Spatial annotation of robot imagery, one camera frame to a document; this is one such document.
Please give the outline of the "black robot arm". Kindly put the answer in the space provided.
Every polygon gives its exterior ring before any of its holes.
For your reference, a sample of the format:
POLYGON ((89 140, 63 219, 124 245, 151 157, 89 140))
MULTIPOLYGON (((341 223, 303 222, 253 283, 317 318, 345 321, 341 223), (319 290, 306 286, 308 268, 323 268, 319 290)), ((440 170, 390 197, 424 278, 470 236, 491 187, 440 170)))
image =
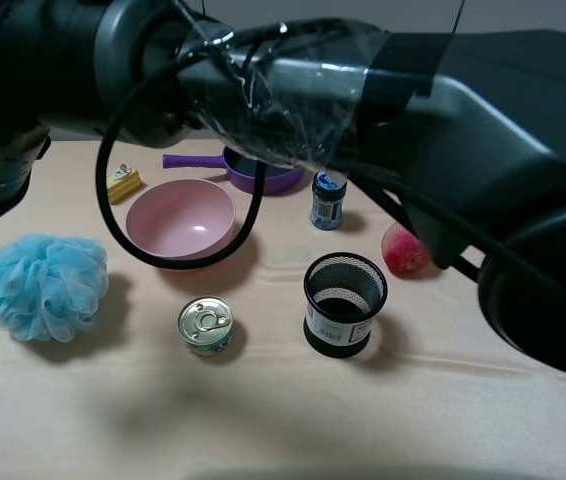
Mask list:
POLYGON ((182 1, 0 1, 0 216, 53 128, 345 174, 478 285, 492 329, 566 372, 566 33, 235 31, 182 1))

